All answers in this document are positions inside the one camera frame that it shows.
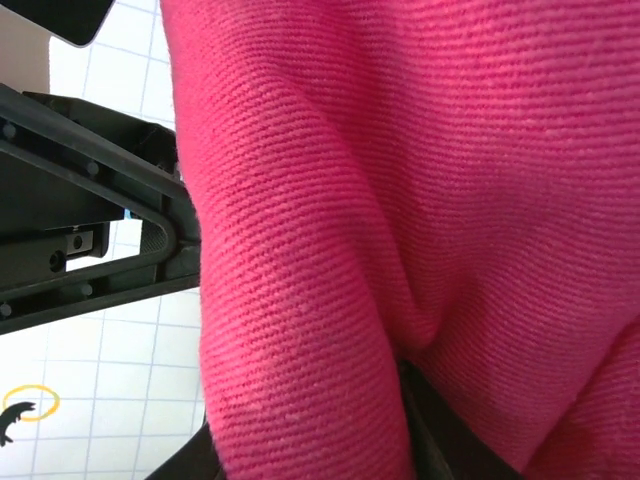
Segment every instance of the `knit texture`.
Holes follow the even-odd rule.
[[[410,479],[394,358],[640,477],[640,2],[163,0],[231,480]]]

